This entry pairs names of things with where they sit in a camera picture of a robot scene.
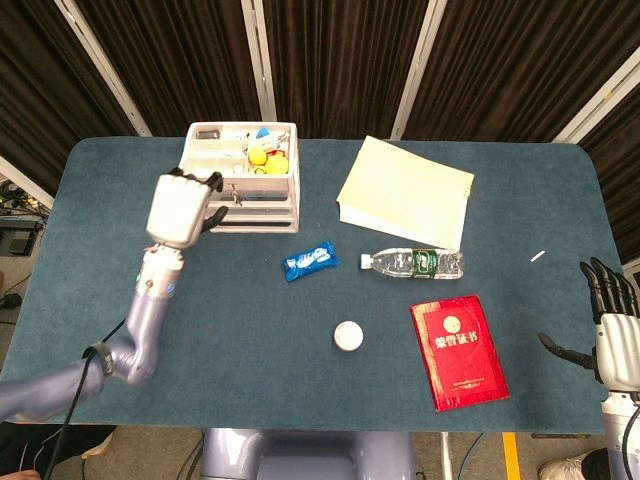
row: tennis ball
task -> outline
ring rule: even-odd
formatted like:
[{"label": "tennis ball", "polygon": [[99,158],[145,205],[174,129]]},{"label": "tennis ball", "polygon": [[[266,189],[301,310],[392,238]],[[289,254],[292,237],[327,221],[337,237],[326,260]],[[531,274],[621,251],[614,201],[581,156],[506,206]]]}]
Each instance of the tennis ball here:
[{"label": "tennis ball", "polygon": [[267,173],[285,174],[289,171],[289,161],[283,155],[272,155],[265,165]]},{"label": "tennis ball", "polygon": [[262,147],[251,147],[249,149],[249,161],[254,165],[264,165],[267,163],[267,154]]}]

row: yellow floor stripe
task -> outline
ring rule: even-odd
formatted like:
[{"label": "yellow floor stripe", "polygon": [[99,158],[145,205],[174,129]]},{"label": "yellow floor stripe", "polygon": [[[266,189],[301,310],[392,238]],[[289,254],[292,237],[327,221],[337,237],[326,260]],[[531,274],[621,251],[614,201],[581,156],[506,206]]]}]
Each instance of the yellow floor stripe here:
[{"label": "yellow floor stripe", "polygon": [[504,432],[502,434],[502,443],[504,445],[504,464],[507,467],[507,480],[520,480],[516,434]]}]

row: white bottle cap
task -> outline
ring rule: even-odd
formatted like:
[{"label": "white bottle cap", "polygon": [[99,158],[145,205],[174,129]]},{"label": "white bottle cap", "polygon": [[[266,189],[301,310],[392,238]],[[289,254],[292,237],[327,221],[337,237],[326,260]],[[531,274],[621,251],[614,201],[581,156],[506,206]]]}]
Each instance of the white bottle cap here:
[{"label": "white bottle cap", "polygon": [[355,322],[342,322],[333,332],[333,340],[340,350],[352,352],[362,345],[364,333],[360,325]]},{"label": "white bottle cap", "polygon": [[361,269],[368,270],[371,268],[371,265],[373,265],[373,258],[371,258],[371,255],[367,255],[366,253],[363,253],[362,255],[360,255]]}]

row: shoe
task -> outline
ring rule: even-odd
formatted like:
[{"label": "shoe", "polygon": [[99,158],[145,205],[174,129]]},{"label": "shoe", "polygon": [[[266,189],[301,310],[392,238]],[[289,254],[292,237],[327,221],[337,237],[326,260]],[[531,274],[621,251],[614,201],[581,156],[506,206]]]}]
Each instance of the shoe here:
[{"label": "shoe", "polygon": [[93,447],[92,449],[87,450],[86,452],[84,452],[82,454],[82,459],[86,460],[89,457],[95,457],[95,456],[98,456],[98,455],[104,455],[105,453],[107,453],[107,450],[109,449],[109,446],[111,445],[111,441],[112,440],[113,440],[113,433],[110,434],[107,438],[105,438],[104,442],[102,442],[97,447]]},{"label": "shoe", "polygon": [[540,480],[585,480],[582,475],[582,461],[591,452],[566,460],[552,460],[538,468]]}]

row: black curtain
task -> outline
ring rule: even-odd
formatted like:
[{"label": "black curtain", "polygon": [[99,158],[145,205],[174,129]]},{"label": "black curtain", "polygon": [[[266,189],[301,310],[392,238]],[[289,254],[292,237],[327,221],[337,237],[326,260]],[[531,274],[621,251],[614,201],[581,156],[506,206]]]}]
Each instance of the black curtain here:
[{"label": "black curtain", "polygon": [[620,259],[626,263],[640,257],[640,86],[580,146],[598,172]]},{"label": "black curtain", "polygon": [[551,141],[640,45],[638,0],[450,1],[404,138]]},{"label": "black curtain", "polygon": [[153,135],[260,120],[240,1],[78,0]]},{"label": "black curtain", "polygon": [[0,154],[55,194],[78,140],[135,135],[53,2],[0,2]]},{"label": "black curtain", "polygon": [[265,0],[278,120],[303,138],[389,137],[427,0]]}]

